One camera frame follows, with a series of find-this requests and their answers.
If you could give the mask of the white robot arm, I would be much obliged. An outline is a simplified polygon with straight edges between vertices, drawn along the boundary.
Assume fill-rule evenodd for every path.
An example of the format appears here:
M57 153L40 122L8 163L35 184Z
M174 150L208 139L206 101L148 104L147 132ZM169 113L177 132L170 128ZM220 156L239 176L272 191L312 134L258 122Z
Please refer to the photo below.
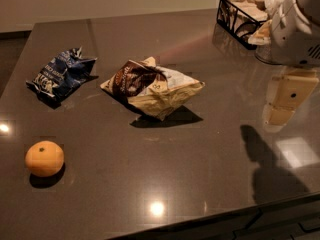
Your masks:
M283 127L319 83L320 0L284 0L272 17L270 43L256 57L282 71L268 85L263 121Z

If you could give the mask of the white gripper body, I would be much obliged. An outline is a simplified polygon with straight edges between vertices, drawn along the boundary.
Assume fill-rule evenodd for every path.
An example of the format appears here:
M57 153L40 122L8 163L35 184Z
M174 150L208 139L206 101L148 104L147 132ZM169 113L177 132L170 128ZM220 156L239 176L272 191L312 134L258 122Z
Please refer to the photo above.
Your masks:
M320 66L320 0L284 0L271 23L271 43L256 49L267 64Z

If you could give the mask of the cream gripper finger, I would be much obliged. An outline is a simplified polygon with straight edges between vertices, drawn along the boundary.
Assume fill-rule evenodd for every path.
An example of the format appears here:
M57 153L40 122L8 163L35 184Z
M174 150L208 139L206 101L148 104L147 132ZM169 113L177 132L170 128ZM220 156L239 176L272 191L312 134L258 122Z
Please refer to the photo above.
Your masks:
M311 95L318 83L317 77L282 76L272 104L275 107L296 110Z
M264 121L269 125L286 125L293 117L294 111L277 108L267 104L264 107Z

